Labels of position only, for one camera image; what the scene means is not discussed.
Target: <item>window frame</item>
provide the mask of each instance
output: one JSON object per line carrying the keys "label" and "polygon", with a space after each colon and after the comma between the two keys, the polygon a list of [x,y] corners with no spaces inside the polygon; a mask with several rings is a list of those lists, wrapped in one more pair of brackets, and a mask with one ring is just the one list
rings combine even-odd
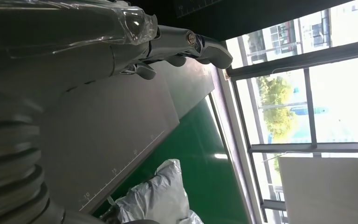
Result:
{"label": "window frame", "polygon": [[[246,55],[246,52],[243,52],[245,48],[240,48],[240,49],[241,49],[241,54]],[[267,153],[285,153],[287,151],[313,153],[313,157],[322,157],[321,153],[332,153],[332,152],[358,153],[358,142],[348,142],[348,143],[318,143],[317,142],[314,106],[313,106],[313,99],[312,99],[312,90],[310,84],[310,70],[309,70],[309,67],[327,64],[327,63],[346,61],[354,58],[358,58],[358,42],[337,46],[333,48],[317,50],[317,51],[290,56],[286,58],[276,59],[273,61],[267,61],[260,64],[253,64],[253,65],[248,65],[247,58],[242,57],[242,62],[244,67],[240,67],[237,69],[232,69],[230,67],[226,70],[227,75],[231,78],[233,94],[234,94],[233,97],[235,98],[235,101],[237,103],[239,119],[242,123],[241,128],[245,137],[245,146],[247,148],[250,167],[255,180],[257,197],[259,198],[261,203],[259,206],[262,211],[262,217],[264,219],[264,222],[268,222],[265,209],[273,210],[274,219],[277,221],[281,218],[280,212],[286,211],[286,206],[285,206],[285,202],[283,201],[263,199],[260,183],[258,181],[258,177],[256,173],[253,153],[263,153],[263,158],[266,157]],[[260,118],[258,115],[259,114],[258,106],[257,106],[256,98],[254,96],[253,86],[250,79],[253,77],[270,75],[273,72],[278,73],[278,72],[285,72],[285,71],[291,71],[297,69],[304,70],[305,90],[306,90],[306,97],[307,97],[309,122],[310,122],[311,143],[263,144],[264,140],[262,137],[262,131],[260,127],[261,125],[259,122]],[[258,132],[260,144],[252,145],[250,144],[249,141],[248,130],[246,128],[244,112],[241,105],[240,95],[237,86],[237,81],[243,79],[246,79],[248,82],[252,109],[254,110],[255,119],[259,120],[256,121],[256,129]]]}

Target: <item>white plastic bag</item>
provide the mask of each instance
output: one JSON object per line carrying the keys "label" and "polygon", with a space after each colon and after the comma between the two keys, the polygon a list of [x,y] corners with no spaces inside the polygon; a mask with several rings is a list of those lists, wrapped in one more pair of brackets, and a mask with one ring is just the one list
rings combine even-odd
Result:
{"label": "white plastic bag", "polygon": [[203,224],[189,209],[180,162],[176,159],[163,162],[155,177],[133,187],[116,204],[121,223],[151,219],[161,224]]}

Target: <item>printed number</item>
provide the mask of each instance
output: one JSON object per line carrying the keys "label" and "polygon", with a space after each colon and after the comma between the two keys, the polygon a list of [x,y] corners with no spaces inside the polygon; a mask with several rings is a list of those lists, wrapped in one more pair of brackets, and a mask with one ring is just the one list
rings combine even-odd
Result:
{"label": "printed number", "polygon": [[83,197],[84,197],[85,199],[89,200],[90,193],[89,193],[89,192],[87,192],[85,195],[83,195]]}

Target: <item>clear plastic cover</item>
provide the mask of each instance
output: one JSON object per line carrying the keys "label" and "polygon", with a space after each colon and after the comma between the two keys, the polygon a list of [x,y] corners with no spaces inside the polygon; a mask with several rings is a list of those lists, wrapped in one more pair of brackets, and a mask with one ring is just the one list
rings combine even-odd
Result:
{"label": "clear plastic cover", "polygon": [[96,42],[139,45],[157,29],[155,15],[125,1],[0,0],[0,49],[20,55]]}

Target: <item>plastic wrap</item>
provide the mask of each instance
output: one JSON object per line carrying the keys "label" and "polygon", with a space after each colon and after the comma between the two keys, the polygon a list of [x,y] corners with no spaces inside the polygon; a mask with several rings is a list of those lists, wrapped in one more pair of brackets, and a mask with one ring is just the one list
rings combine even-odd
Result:
{"label": "plastic wrap", "polygon": [[0,49],[55,53],[96,42],[139,45],[157,35],[157,18],[125,1],[0,0]]}
{"label": "plastic wrap", "polygon": [[161,224],[203,224],[189,209],[180,162],[176,159],[166,160],[157,168],[155,177],[130,189],[116,204],[122,223],[150,219]]}

